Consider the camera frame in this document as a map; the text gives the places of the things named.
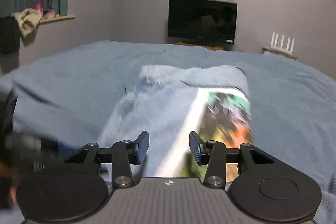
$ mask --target bed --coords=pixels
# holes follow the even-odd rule
[[[242,68],[256,146],[328,189],[336,159],[336,82],[283,56],[102,41],[20,67],[1,78],[0,87],[15,86],[21,96],[17,127],[81,146],[97,140],[147,64]]]

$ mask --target window sill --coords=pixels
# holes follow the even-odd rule
[[[75,15],[52,17],[52,18],[42,18],[39,24],[44,24],[44,23],[49,23],[49,22],[54,22],[54,21],[61,21],[61,20],[69,20],[69,19],[74,19],[74,18],[75,18]]]

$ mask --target black tv screen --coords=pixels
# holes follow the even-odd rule
[[[237,3],[169,0],[168,36],[201,42],[234,42]]]

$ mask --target round black cover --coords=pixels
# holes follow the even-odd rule
[[[229,195],[242,211],[267,222],[292,223],[313,218],[321,200],[317,183],[295,170],[246,172],[231,184]]]
[[[78,220],[99,209],[107,197],[98,175],[32,175],[17,189],[23,216],[38,222]]]

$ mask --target silver bolt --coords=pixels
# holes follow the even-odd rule
[[[223,179],[221,177],[212,176],[208,178],[207,182],[210,183],[211,185],[218,185],[223,183]]]
[[[129,177],[121,176],[117,177],[114,182],[118,185],[126,185],[131,182],[131,179]]]

